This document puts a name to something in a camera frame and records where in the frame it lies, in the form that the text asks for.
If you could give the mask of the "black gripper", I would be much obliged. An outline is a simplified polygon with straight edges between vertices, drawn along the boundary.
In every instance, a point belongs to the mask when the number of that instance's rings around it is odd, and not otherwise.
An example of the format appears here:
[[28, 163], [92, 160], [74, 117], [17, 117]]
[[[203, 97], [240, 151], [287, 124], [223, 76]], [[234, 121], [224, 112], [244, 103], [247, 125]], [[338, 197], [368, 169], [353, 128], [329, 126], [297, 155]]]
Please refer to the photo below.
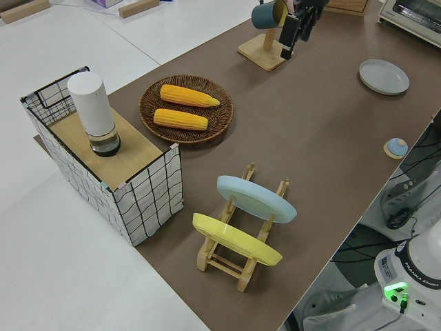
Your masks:
[[[324, 7], [327, 5], [327, 0], [298, 0], [294, 1], [294, 15], [299, 17], [303, 12], [301, 18], [301, 32], [300, 39], [308, 42], [312, 28], [316, 23], [316, 13], [318, 17], [321, 16]], [[280, 57], [283, 59], [291, 59], [296, 41], [296, 34], [299, 28], [299, 19], [293, 14], [288, 14], [280, 34], [279, 43], [282, 45]]]

